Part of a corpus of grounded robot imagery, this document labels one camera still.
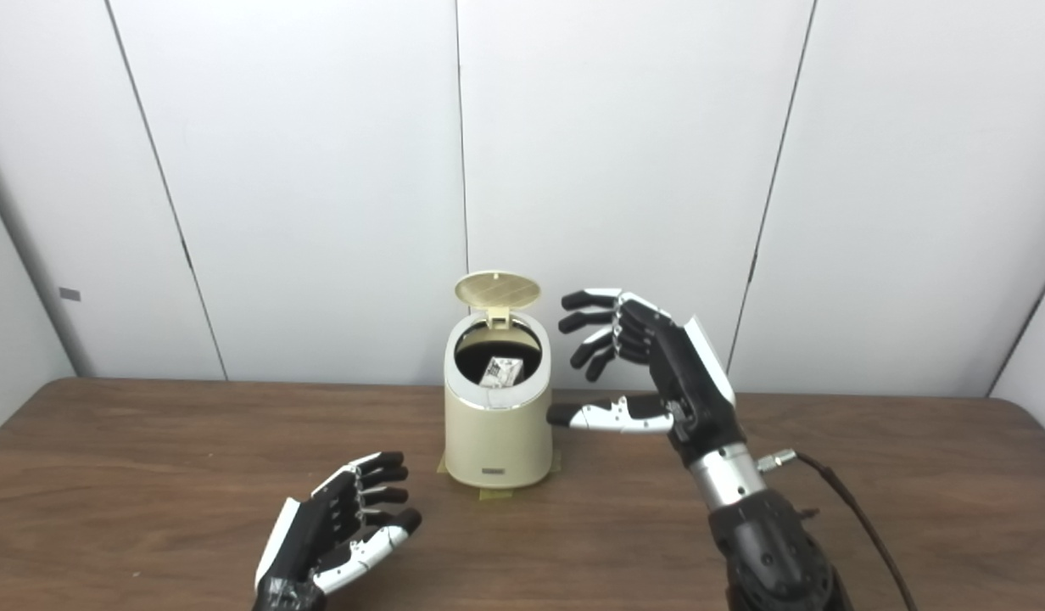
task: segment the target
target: fingertip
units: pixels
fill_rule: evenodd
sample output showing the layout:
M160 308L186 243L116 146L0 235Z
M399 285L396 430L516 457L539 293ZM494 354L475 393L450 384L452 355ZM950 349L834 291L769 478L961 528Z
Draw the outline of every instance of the fingertip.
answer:
M403 531L409 534L413 534L421 525L422 521L421 512L408 507L402 510L401 514L395 515L394 519L391 519L391 526L401 526Z
M568 363L572 365L572 369L579 370L587 363L587 360L589 360L589 357L591 356L594 356L593 345L580 344L579 348L577 348L575 353L572 355L572 359L568 359Z
M573 333L583 328L585 324L587 324L587 316L585 316L584 313L573 312L572 314L562 318L561 321L556 324L556 328L560 329L561 333Z
M601 372L605 371L605 365L608 362L609 360L604 359L604 357L596 357L596 359L591 360L591 363L587 368L587 375L585 375L587 382L596 382L598 378L601 378Z
M561 298L561 308L565 310L577 310L589 303L589 296L585 290L577 290Z
M405 461L405 455L402 452L394 450L379 454L379 461L384 467L399 467Z

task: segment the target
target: wooden table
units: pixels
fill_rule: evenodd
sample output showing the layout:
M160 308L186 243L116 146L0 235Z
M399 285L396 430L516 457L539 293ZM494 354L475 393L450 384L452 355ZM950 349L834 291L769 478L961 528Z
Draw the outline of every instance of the wooden table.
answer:
M335 608L724 610L705 508L660 437L556 434L562 471L479 500L437 474L433 386L66 379L0 429L0 610L248 609L285 496L407 452L421 530ZM1045 432L993 400L743 395L758 455L831 464L923 610L1045 611ZM768 476L859 611L899 609L855 518L802 465Z

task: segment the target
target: connector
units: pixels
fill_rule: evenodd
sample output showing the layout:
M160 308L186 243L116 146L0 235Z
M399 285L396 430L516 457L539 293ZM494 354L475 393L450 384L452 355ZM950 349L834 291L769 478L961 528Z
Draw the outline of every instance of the connector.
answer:
M756 469L761 473L767 473L779 469L787 462L796 460L797 452L792 449L780 450L773 454L768 454L762 460L756 461Z

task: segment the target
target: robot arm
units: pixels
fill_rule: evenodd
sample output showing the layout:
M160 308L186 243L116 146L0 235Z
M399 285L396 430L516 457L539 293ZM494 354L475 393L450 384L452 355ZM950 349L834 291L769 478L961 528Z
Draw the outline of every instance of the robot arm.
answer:
M600 324L572 356L587 379L619 357L647 365L657 395L611 405L554 405L550 424L573 428L666 432L710 508L710 528L727 560L729 608L849 610L836 570L802 527L802 514L760 475L737 424L736 397L696 318L676 325L665 310L619 289L587 289L562 299L574 312L563 333Z
M405 491L381 486L407 478L402 461L401 452L376 452L338 469L307 500L286 499L255 571L252 609L322 611L329 595L401 545L421 525L421 515L372 506L409 499ZM354 539L366 526L375 528Z

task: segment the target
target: silver cylinder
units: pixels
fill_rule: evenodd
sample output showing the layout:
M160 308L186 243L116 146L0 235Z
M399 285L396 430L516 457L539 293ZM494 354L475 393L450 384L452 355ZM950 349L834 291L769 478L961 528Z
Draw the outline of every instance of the silver cylinder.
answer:
M689 465L689 471L712 511L767 490L744 444L732 444L705 453Z

